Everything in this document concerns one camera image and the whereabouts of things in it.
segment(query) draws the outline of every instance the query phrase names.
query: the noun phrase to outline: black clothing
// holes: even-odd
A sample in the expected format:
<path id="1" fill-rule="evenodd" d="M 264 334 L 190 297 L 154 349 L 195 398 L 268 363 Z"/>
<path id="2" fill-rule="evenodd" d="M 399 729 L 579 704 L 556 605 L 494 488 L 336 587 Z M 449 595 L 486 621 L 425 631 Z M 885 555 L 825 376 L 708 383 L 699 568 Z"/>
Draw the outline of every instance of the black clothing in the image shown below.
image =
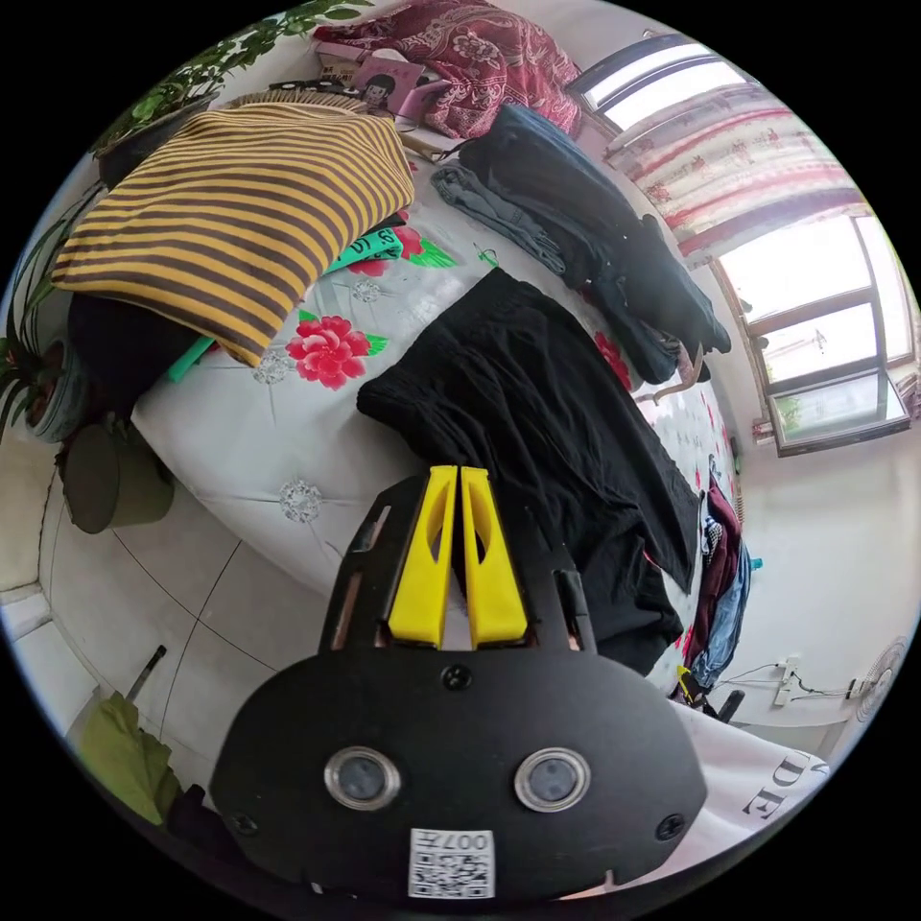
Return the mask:
<path id="1" fill-rule="evenodd" d="M 152 310 L 107 297 L 74 293 L 67 336 L 106 409 L 128 419 L 134 404 L 201 334 Z"/>
<path id="2" fill-rule="evenodd" d="M 638 218 L 617 186 L 546 119 L 502 106 L 489 132 L 459 150 L 463 166 L 527 211 L 559 246 L 566 284 L 580 290 L 590 282 L 645 380 L 662 384 L 675 370 L 654 330 L 675 336 L 692 357 L 699 345 L 729 351 L 710 299 L 674 258 L 657 221 Z"/>
<path id="3" fill-rule="evenodd" d="M 558 529 L 599 651 L 648 673 L 681 624 L 698 502 L 579 322 L 495 269 L 358 394 L 429 464 L 485 467 Z"/>

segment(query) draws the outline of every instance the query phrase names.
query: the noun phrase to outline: striped blanket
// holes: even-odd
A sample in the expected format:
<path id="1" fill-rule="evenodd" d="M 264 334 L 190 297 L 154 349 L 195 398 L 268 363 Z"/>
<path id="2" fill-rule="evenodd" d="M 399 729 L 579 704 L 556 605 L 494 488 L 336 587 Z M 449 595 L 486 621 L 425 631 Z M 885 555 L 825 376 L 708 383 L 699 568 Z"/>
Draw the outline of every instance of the striped blanket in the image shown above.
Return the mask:
<path id="1" fill-rule="evenodd" d="M 287 103 L 204 112 L 87 213 L 52 281 L 256 366 L 342 251 L 412 200 L 388 119 Z"/>

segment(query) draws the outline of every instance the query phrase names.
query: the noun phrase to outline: dark red clothing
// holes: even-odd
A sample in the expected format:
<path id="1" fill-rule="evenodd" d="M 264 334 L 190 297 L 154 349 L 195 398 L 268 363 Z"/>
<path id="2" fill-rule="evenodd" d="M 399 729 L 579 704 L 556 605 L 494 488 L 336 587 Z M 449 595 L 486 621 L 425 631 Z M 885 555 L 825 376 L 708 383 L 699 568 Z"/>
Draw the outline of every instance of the dark red clothing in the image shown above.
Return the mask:
<path id="1" fill-rule="evenodd" d="M 700 580 L 694 630 L 684 655 L 684 664 L 689 668 L 707 647 L 717 601 L 736 577 L 736 571 L 739 568 L 739 549 L 742 545 L 742 525 L 736 517 L 735 509 L 727 502 L 712 473 L 710 474 L 710 491 L 707 493 L 707 507 L 711 516 L 722 525 L 722 536 Z"/>

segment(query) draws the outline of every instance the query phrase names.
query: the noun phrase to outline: bucket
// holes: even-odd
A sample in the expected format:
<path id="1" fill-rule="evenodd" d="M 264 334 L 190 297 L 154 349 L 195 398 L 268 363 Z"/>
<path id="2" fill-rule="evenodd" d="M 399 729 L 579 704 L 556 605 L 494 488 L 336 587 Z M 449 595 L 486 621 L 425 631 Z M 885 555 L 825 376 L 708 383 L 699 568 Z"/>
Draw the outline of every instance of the bucket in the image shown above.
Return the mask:
<path id="1" fill-rule="evenodd" d="M 173 481 L 147 444 L 104 425 L 89 425 L 74 438 L 63 483 L 71 521 L 87 534 L 152 524 L 173 503 Z"/>

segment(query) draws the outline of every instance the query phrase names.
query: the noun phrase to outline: pink cloth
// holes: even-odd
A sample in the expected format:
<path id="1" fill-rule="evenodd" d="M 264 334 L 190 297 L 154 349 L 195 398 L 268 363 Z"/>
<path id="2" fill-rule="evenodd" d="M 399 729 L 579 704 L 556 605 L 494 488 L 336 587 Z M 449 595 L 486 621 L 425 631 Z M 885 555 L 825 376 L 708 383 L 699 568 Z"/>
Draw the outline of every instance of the pink cloth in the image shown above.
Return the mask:
<path id="1" fill-rule="evenodd" d="M 499 108 L 533 109 L 571 133 L 579 106 L 565 91 L 579 69 L 539 26 L 485 0 L 414 2 L 353 25 L 320 26 L 319 41 L 376 50 L 391 48 L 451 82 L 425 123 L 448 137 L 486 134 Z"/>

